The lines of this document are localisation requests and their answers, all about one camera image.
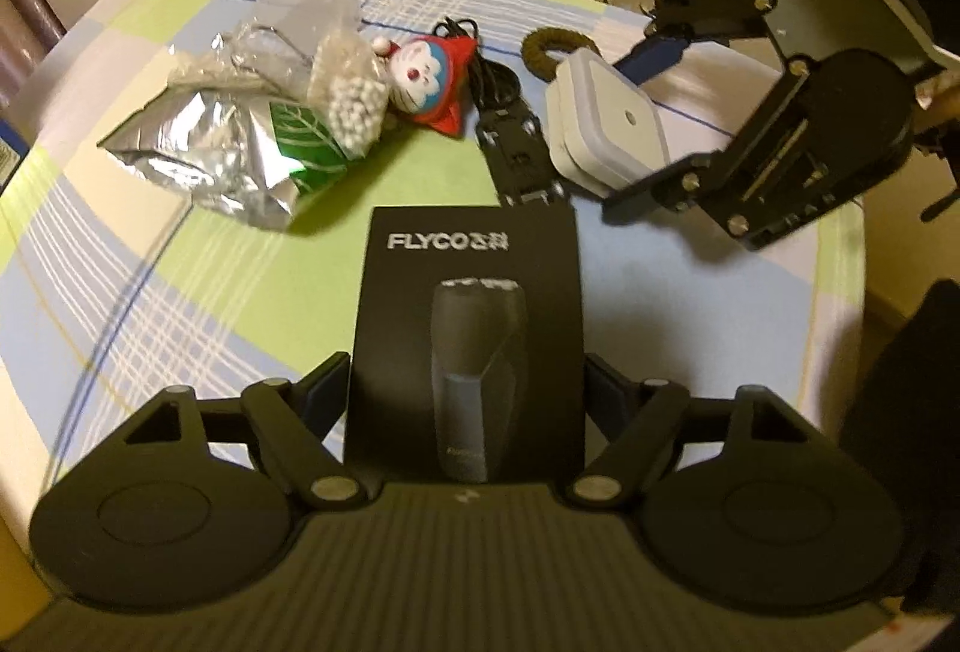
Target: tablecloth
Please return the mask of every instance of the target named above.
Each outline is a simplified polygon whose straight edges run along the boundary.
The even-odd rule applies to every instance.
[[[100,0],[8,108],[35,137],[0,198],[0,513],[21,545],[37,497],[161,387],[231,396],[349,350],[373,206],[496,204],[469,134],[384,142],[296,235],[191,209],[96,148],[161,89],[178,51],[206,49],[255,1]],[[518,55],[527,32],[573,28],[613,59],[645,24],[589,0],[359,1],[365,36],[396,41],[473,17],[484,54],[517,71],[541,118],[544,84]],[[693,47],[646,86],[671,156],[723,145],[774,79],[722,46]],[[765,384],[815,422],[832,415],[827,392],[856,368],[858,206],[761,253],[697,211],[613,228],[596,203],[577,210],[587,350],[701,396]]]

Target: toy face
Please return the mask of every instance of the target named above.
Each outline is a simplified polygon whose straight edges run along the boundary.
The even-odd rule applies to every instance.
[[[410,115],[426,113],[438,105],[443,94],[448,73],[446,54],[428,41],[412,41],[390,57],[390,73],[395,106]]]

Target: screw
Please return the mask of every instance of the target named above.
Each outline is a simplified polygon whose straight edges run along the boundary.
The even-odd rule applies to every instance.
[[[727,220],[727,231],[735,238],[740,238],[750,231],[750,222],[739,213],[735,213]]]
[[[604,503],[623,492],[620,482],[610,476],[584,476],[573,483],[573,494],[581,500]]]
[[[360,492],[360,484],[349,476],[325,476],[310,484],[310,492],[320,500],[342,503]]]

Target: table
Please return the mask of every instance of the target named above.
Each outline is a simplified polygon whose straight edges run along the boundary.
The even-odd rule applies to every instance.
[[[255,1],[100,0],[8,109],[37,140],[0,198],[0,513],[21,545],[37,497],[161,387],[231,396],[349,350],[373,206],[496,204],[477,146],[425,130],[383,143],[290,236],[191,209],[95,147],[162,88],[176,51],[206,49]],[[614,59],[645,24],[589,0],[360,1],[365,36],[397,41],[473,17],[541,118],[544,84],[518,55],[528,31],[577,29]],[[716,44],[690,49],[646,87],[671,156],[723,145],[774,78]],[[764,384],[829,427],[831,391],[856,371],[858,206],[754,254],[697,212],[613,228],[596,203],[577,210],[587,350],[701,396]]]

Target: flyco logo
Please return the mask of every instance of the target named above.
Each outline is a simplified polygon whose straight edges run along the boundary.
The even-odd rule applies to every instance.
[[[407,249],[408,251],[424,251],[437,249],[438,251],[506,251],[510,247],[510,239],[506,232],[430,232],[421,235],[419,232],[404,234],[394,232],[387,237],[387,249]]]

